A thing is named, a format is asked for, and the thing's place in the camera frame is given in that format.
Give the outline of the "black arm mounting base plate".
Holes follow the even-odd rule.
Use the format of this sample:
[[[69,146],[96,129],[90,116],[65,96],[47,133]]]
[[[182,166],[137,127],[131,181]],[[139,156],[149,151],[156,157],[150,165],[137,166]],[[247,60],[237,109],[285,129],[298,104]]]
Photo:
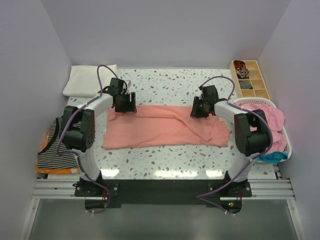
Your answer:
[[[87,210],[121,208],[123,205],[222,205],[236,212],[242,208],[242,198],[252,197],[250,183],[231,183],[219,187],[225,180],[162,179],[115,180],[104,179],[100,186],[80,179],[73,184],[74,195],[84,198]]]

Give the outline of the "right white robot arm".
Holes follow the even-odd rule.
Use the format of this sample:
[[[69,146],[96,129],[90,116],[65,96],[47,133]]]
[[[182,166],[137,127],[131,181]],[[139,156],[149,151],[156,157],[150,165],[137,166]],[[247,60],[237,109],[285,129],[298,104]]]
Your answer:
[[[223,192],[230,197],[240,190],[240,182],[248,179],[255,161],[272,146],[272,133],[263,110],[248,110],[220,98],[214,85],[200,86],[201,95],[193,100],[191,117],[207,118],[209,115],[222,117],[233,124],[234,140],[242,157],[227,171],[230,180],[223,183]]]

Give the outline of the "salmon pink t shirt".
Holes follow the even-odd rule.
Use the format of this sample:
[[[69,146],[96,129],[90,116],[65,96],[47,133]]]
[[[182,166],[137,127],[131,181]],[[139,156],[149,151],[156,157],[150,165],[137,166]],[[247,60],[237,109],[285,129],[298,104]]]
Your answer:
[[[191,117],[190,106],[140,105],[136,112],[107,111],[106,150],[180,145],[225,147],[230,130],[217,116]]]

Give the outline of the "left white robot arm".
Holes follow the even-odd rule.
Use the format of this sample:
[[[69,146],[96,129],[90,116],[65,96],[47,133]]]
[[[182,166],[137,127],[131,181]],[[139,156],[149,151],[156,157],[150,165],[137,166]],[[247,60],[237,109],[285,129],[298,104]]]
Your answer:
[[[136,94],[129,91],[127,82],[112,78],[110,84],[102,88],[88,102],[78,106],[66,106],[62,115],[60,137],[56,152],[59,155],[73,154],[83,180],[88,181],[86,191],[92,196],[99,196],[104,184],[97,180],[101,175],[94,157],[92,146],[95,142],[95,121],[102,113],[112,109],[116,113],[135,113]],[[67,148],[60,151],[61,144]]]

